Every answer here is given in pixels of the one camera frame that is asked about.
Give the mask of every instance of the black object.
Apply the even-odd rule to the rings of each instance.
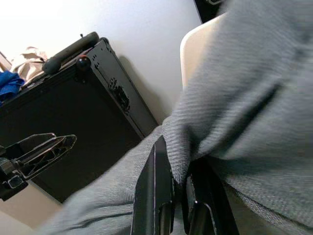
[[[113,78],[117,91],[110,86]],[[0,106],[4,146],[34,133],[77,136],[68,157],[32,180],[60,202],[102,175],[156,126],[105,38]]]
[[[43,65],[43,71],[45,74],[49,75],[57,73],[62,64],[65,64],[71,57],[95,46],[98,41],[99,36],[96,32],[92,32],[85,37],[82,37],[75,43],[48,59]]]
[[[218,16],[223,0],[194,0],[202,23]]]
[[[6,201],[31,180],[60,160],[76,142],[76,136],[53,133],[32,135],[7,148],[0,146],[0,199]]]
[[[174,181],[163,137],[154,144],[136,185],[132,235],[169,235],[174,222]]]
[[[189,235],[239,235],[220,179],[205,158],[193,161],[183,190]],[[174,221],[174,180],[163,137],[154,144],[136,184],[131,235],[169,235]]]

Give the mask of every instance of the beige cloth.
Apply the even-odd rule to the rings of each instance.
[[[26,50],[12,60],[11,72],[19,74],[24,79],[25,84],[29,83],[34,77],[42,74],[42,66],[47,60],[44,51],[40,51],[35,47],[27,47]]]

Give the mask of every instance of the chair backrest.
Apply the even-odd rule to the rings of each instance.
[[[203,49],[211,43],[214,31],[220,25],[222,18],[223,15],[220,15],[194,28],[182,39],[180,44],[180,65],[183,87],[187,85],[188,79],[190,79],[201,61]]]

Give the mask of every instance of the gray sweater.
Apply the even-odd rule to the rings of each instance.
[[[313,234],[312,12],[311,0],[232,1],[171,116],[38,234],[129,234],[160,135],[179,184],[191,160],[207,158],[241,234]],[[179,214],[173,234],[184,234]]]

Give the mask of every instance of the blue cloth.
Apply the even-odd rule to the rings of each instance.
[[[16,96],[23,84],[24,80],[17,73],[0,72],[0,105],[4,100]]]

